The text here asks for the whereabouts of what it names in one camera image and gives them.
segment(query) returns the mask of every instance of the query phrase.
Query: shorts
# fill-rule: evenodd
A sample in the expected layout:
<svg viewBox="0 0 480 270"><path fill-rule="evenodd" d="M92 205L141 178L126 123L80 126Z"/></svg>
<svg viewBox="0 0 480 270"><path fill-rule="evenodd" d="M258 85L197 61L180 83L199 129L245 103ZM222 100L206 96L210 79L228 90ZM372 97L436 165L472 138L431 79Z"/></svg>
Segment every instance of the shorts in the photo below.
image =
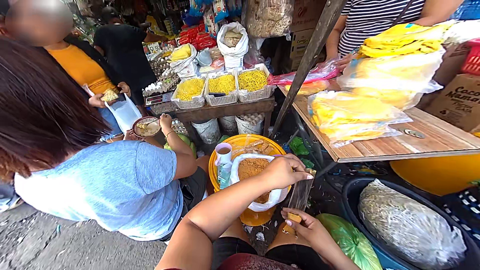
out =
<svg viewBox="0 0 480 270"><path fill-rule="evenodd" d="M206 181L208 179L208 175L200 167L197 167L197 171L195 171L195 173L190 175L189 177L179 179L180 189L183 193L183 209L180 215L180 219L177 221L177 225L175 225L175 228L178 226L181 219L183 219L183 217L188 213L188 211L190 211L193 207L195 207L199 202L202 201L206 191ZM159 240L162 242L170 240L174 231L175 229Z"/></svg>
<svg viewBox="0 0 480 270"><path fill-rule="evenodd" d="M108 135L105 135L100 138L100 141L106 141L113 138L115 135L123 133L120 129L117 119L113 116L113 113L108 108L98 108L98 112L102 115L103 120L107 122L108 126L111 128L111 132Z"/></svg>
<svg viewBox="0 0 480 270"><path fill-rule="evenodd" d="M237 253L258 255L249 243L239 238L218 238L213 242L212 270L216 270L223 261ZM279 245L267 251L264 257L286 265L296 265L302 270L330 269L313 248L305 245Z"/></svg>

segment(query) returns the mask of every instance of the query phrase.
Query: wooden pole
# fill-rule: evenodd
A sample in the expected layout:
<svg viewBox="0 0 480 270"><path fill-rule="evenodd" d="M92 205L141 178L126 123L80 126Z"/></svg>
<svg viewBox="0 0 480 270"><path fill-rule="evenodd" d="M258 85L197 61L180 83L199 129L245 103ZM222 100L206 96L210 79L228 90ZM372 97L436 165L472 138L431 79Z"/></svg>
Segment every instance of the wooden pole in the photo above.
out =
<svg viewBox="0 0 480 270"><path fill-rule="evenodd" d="M320 15L320 19L318 19L317 27L315 28L308 47L305 50L305 54L301 59L297 73L293 78L292 86L288 91L287 97L285 98L282 108L280 109L280 113L275 121L273 132L271 133L270 138L273 138L275 133L280 128L280 125L282 124L288 109L292 105L300 86L305 81L308 71L310 71L313 63L318 57L318 54L324 47L328 35L330 35L330 32L335 26L335 23L338 20L338 17L340 16L340 13L342 12L342 9L345 7L346 3L347 0L327 0L324 11L322 12L322 15Z"/></svg>

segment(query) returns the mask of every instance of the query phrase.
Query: wooden stall table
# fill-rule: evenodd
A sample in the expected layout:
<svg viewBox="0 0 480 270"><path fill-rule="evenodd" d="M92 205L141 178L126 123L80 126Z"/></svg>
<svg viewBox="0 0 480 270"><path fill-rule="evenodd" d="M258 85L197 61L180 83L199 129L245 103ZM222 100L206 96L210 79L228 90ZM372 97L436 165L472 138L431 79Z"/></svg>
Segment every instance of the wooden stall table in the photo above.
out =
<svg viewBox="0 0 480 270"><path fill-rule="evenodd" d="M393 124L390 127L397 130L411 129L419 131L425 135L425 138L402 134L393 137L356 141L335 148L329 145L328 137L321 133L310 121L306 96L297 95L293 101L293 107L333 159L330 164L323 168L322 174L337 163L405 160L480 153L480 138L418 108L411 108L405 111L413 122Z"/></svg>
<svg viewBox="0 0 480 270"><path fill-rule="evenodd" d="M270 119L272 117L273 108L275 106L274 97L262 99L250 103L233 103L221 106L210 106L205 104L201 108L186 109L176 111L177 118L185 126L188 134L196 145L201 144L201 140L197 136L197 132L192 127L190 122L210 120L213 118L220 118L231 115L241 115L248 113L265 113L264 133L263 136L268 136L268 127L270 126Z"/></svg>

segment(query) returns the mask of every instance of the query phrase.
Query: hand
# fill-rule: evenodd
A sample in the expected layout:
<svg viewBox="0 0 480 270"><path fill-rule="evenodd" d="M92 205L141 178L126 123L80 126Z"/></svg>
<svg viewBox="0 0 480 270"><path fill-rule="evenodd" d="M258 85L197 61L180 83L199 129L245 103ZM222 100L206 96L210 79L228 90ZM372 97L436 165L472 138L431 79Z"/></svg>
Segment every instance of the hand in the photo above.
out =
<svg viewBox="0 0 480 270"><path fill-rule="evenodd" d="M106 108L105 103L101 100L103 94L96 94L88 99L88 104L92 107Z"/></svg>
<svg viewBox="0 0 480 270"><path fill-rule="evenodd" d="M124 141L144 141L143 138L140 138L139 136L135 135L133 132L133 129L128 130L127 134L123 137Z"/></svg>
<svg viewBox="0 0 480 270"><path fill-rule="evenodd" d="M293 220L289 220L288 213L300 216L305 226ZM328 244L335 244L335 241L330 236L327 229L325 229L318 219L312 217L311 215L293 208L283 208L281 214L287 225L292 227L292 229L294 229L298 234L303 236L303 238L308 241L310 246L312 246L315 251L319 252L317 250L318 248L328 248Z"/></svg>
<svg viewBox="0 0 480 270"><path fill-rule="evenodd" d="M130 97L132 95L131 91L130 91L130 86L128 86L128 84L126 82L121 82L117 86L121 88L120 93L125 93L125 94L127 94L128 97Z"/></svg>
<svg viewBox="0 0 480 270"><path fill-rule="evenodd" d="M172 129L172 117L169 114L162 113L160 119L158 119L158 124L162 128L163 133L170 132Z"/></svg>
<svg viewBox="0 0 480 270"><path fill-rule="evenodd" d="M293 154L276 157L258 177L268 182L269 190L286 188L300 180L313 179L311 174L305 172L305 165Z"/></svg>
<svg viewBox="0 0 480 270"><path fill-rule="evenodd" d="M354 55L353 53L349 53L346 56L344 56L342 59L340 59L336 64L337 67L340 71L343 71L347 66L348 63L353 59Z"/></svg>

